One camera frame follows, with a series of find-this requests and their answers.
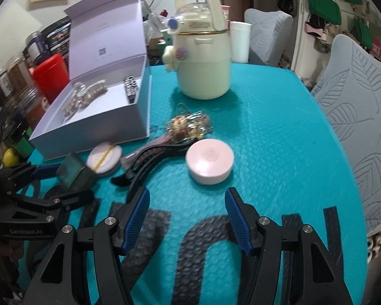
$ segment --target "gray chair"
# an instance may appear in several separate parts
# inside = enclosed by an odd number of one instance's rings
[[[252,24],[249,63],[276,67],[291,34],[292,16],[247,9],[244,21]]]
[[[376,234],[381,231],[381,62],[340,34],[312,94],[350,161],[367,234]]]

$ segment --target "purple jar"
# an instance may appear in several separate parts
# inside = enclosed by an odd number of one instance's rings
[[[35,31],[30,34],[25,40],[25,43],[27,45],[29,57],[35,66],[38,66],[51,57],[51,52],[48,49],[41,32]]]

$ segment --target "lavender box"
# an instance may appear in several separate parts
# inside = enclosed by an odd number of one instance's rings
[[[44,159],[86,151],[101,142],[149,136],[151,72],[142,29],[141,0],[82,0],[65,10],[71,82],[52,103],[30,137]],[[133,75],[138,93],[129,104],[123,79]],[[69,121],[61,111],[76,82],[105,80],[108,92]]]

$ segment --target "black handbag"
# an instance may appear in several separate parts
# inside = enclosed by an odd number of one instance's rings
[[[279,10],[296,17],[298,14],[298,0],[278,0],[277,6]]]

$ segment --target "tabletop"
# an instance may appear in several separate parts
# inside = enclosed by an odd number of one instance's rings
[[[190,177],[183,158],[162,162],[145,185],[151,205],[136,247],[122,261],[123,275],[136,305],[235,305],[245,286],[245,258],[228,231],[224,192],[236,187],[246,203],[279,225],[311,224],[328,247],[355,305],[361,303],[367,273],[367,237],[362,205],[344,151],[315,100],[288,70],[233,64],[230,90],[209,101],[183,95],[175,73],[152,67],[151,136],[163,134],[163,122],[179,103],[211,118],[211,138],[234,151],[230,176],[202,186]],[[146,140],[122,145],[123,151]],[[35,151],[34,164],[43,159]],[[114,175],[121,174],[119,169]],[[44,194],[55,179],[41,181]],[[69,223],[98,223],[125,203],[125,188],[110,176],[95,186],[97,200],[71,212]],[[26,244],[19,282],[26,287],[27,268],[43,255],[36,242]],[[284,256],[276,304],[283,299]],[[98,299],[93,258],[88,255],[92,304]]]

